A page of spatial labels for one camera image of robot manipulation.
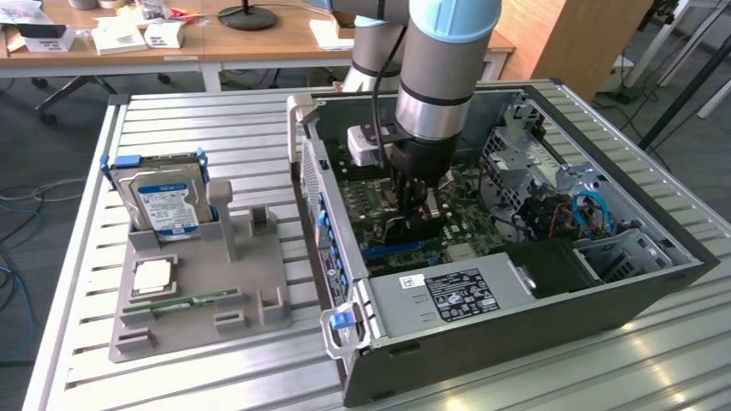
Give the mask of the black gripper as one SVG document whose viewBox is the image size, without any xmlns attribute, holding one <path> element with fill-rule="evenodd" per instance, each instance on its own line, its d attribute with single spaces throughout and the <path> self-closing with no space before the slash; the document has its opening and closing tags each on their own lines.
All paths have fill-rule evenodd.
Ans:
<svg viewBox="0 0 731 411">
<path fill-rule="evenodd" d="M 429 189 L 437 188 L 450 170 L 457 148 L 457 136 L 445 140 L 413 138 L 394 143 L 391 165 L 397 187 L 411 205 L 426 203 Z"/>
</svg>

